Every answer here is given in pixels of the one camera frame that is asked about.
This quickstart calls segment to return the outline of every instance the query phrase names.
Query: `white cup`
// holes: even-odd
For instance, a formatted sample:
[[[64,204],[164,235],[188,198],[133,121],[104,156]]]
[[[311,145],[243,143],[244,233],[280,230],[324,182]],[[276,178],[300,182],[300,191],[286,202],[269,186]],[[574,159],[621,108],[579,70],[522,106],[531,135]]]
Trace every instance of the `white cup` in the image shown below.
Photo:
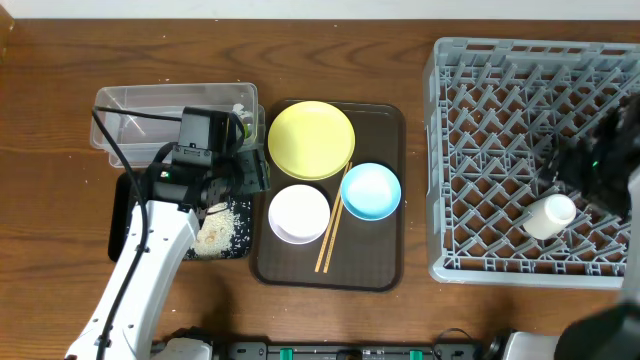
[[[527,206],[532,217],[522,227],[538,240],[557,234],[576,218],[576,205],[565,195],[554,194]]]

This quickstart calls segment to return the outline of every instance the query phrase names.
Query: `green clip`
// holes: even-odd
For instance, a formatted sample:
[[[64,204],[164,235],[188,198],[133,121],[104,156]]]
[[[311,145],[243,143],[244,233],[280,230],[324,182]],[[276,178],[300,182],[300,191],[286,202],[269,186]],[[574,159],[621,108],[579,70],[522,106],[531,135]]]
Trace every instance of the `green clip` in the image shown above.
[[[280,349],[280,360],[293,360],[293,349]]]
[[[411,350],[409,351],[409,360],[422,360],[422,351],[420,350]]]

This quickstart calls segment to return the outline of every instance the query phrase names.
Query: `white bowl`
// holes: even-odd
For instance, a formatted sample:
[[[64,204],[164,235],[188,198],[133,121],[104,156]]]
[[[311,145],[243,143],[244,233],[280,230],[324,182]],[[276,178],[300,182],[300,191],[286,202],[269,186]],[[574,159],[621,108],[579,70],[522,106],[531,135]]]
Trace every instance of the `white bowl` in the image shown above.
[[[329,225],[331,210],[322,193],[308,185],[293,185],[280,191],[269,205],[269,225],[283,241],[308,244]]]

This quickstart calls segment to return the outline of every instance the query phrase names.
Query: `blue bowl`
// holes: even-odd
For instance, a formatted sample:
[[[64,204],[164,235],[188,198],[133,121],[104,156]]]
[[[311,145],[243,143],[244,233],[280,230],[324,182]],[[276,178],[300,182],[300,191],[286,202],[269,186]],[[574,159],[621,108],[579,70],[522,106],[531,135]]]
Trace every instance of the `blue bowl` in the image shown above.
[[[402,197],[400,182],[386,167],[366,163],[351,169],[342,180],[340,196],[353,216],[377,221],[391,215]]]

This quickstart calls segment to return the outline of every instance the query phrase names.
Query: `yellow plate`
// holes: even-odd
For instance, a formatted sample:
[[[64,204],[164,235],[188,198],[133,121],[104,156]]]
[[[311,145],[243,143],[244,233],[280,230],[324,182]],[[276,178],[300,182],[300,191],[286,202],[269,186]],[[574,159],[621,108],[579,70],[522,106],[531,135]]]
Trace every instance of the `yellow plate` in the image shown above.
[[[286,108],[269,130],[269,153],[289,176],[321,180],[342,169],[356,145],[349,118],[335,106],[305,101]]]

